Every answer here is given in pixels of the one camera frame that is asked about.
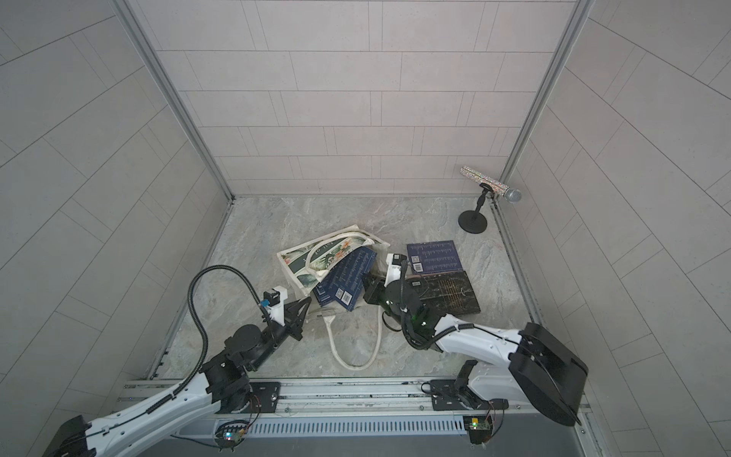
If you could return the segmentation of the floral canvas tote bag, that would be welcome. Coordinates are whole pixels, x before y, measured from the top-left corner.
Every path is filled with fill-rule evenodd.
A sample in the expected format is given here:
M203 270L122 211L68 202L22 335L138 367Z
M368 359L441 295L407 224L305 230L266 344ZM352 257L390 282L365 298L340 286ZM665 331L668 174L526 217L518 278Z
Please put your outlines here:
M386 273L386 255L390 249L390 243L373 233L362 230L356 225L306 241L293 248L278 251L276 259L285 277L287 277L289 285L293 287L295 296L298 298L315 298L315 287L324 281L329 272L340 261L352 251L361 247L370 247L377 253L375 263L369 273L384 275ZM352 365L341 357L335 345L332 322L338 312L330 307L332 304L340 306L337 303L331 303L324 307L320 306L324 309L323 318L329 336L331 353L343 368L349 371L364 371L375 362L380 350L383 338L382 325L380 323L376 325L376 346L369 360L363 365Z

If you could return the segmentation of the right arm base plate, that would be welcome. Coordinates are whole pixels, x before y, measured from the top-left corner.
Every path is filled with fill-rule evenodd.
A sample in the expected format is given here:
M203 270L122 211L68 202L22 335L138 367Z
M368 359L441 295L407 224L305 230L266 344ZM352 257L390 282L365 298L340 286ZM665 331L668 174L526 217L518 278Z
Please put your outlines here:
M449 380L432 380L421 385L422 393L429 395L434 411L505 411L506 399L485 400L468 386L469 376L477 360L468 360L458 376Z

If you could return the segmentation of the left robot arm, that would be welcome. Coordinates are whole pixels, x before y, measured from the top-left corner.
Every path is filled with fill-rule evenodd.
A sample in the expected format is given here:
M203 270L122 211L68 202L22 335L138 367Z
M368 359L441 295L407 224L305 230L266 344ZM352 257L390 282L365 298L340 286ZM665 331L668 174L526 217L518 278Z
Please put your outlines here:
M266 327L244 325L225 341L225 348L207 356L207 335L194 306L198 282L222 270L242 280L261 312ZM270 289L260 297L251 281L226 265L201 270L188 287L188 313L202 339L201 354L186 378L167 390L117 413L85 421L77 415L57 430L45 456L135 456L173 432L214 413L242 411L254 399L249 373L257 371L289 337L299 341L311 299L287 302L285 293Z

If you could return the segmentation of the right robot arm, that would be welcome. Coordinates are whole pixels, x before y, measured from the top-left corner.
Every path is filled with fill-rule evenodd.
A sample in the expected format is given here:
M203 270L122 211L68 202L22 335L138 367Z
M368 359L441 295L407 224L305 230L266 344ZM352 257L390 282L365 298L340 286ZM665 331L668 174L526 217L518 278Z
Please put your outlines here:
M588 366L545 327L528 322L523 329L494 329L464 321L426 304L405 274L407 257L392 254L386 274L362 276L365 302L379 305L399 323L413 350L437 350L468 358L453 382L452 398L479 409L497 396L472 373L479 362L506 369L537 411L564 426L580 424L580 403Z

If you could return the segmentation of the black marbled thick book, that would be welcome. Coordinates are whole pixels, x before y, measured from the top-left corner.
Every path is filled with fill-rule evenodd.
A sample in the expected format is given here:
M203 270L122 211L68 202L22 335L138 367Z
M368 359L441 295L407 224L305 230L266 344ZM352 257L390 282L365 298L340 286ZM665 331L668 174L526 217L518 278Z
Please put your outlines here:
M476 293L465 272L412 276L407 285L417 292L422 304L455 316L481 312Z

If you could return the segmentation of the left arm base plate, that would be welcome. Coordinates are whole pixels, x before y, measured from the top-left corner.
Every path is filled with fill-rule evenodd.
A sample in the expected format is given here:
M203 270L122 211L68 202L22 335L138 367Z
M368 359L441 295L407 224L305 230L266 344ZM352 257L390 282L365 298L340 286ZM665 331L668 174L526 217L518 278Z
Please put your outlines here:
M231 409L220 410L222 414L234 415L256 415L259 413L275 413L282 384L280 382L254 382L251 384L251 391L246 397L242 397L241 405L234 405Z

